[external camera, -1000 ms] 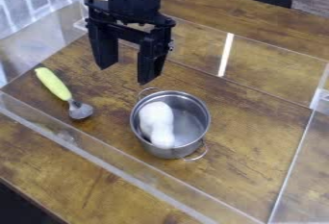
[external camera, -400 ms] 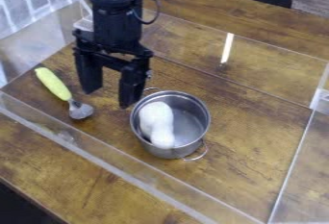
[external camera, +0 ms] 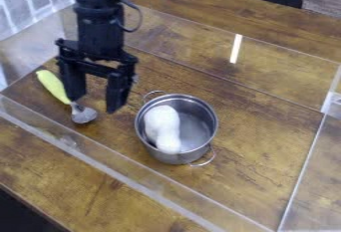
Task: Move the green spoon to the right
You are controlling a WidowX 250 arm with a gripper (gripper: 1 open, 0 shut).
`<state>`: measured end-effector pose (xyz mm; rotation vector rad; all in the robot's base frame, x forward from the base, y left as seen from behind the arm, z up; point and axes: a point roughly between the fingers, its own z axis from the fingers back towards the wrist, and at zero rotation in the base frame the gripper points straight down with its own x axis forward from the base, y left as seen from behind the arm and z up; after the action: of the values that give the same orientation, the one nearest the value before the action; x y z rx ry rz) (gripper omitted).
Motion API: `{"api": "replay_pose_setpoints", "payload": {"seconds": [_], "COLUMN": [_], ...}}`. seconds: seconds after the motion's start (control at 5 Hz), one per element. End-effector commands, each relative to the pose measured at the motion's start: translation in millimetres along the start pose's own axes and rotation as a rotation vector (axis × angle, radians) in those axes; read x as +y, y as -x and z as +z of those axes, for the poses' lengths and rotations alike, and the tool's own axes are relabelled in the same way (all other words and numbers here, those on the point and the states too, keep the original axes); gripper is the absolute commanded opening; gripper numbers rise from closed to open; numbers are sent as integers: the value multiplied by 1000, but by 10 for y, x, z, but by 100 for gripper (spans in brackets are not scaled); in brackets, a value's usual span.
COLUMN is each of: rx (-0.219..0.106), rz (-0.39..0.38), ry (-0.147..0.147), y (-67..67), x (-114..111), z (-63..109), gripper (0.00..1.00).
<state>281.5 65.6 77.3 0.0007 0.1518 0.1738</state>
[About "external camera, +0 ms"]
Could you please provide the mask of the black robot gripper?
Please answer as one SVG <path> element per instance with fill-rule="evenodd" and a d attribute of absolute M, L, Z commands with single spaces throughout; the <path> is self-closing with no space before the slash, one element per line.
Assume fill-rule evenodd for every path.
<path fill-rule="evenodd" d="M 125 8 L 75 6 L 78 40 L 59 39 L 61 77 L 69 99 L 74 102 L 87 93 L 86 74 L 109 76 L 106 102 L 113 114 L 127 103 L 138 58 L 125 51 L 125 33 L 138 28 L 125 26 Z"/>

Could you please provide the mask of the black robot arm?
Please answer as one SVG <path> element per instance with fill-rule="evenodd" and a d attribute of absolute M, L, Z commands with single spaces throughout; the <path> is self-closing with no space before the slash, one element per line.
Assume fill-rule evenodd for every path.
<path fill-rule="evenodd" d="M 135 80 L 139 58 L 125 51 L 127 0 L 77 0 L 78 40 L 58 39 L 58 65 L 67 97 L 77 101 L 87 94 L 87 75 L 107 83 L 107 113 L 126 103 Z"/>

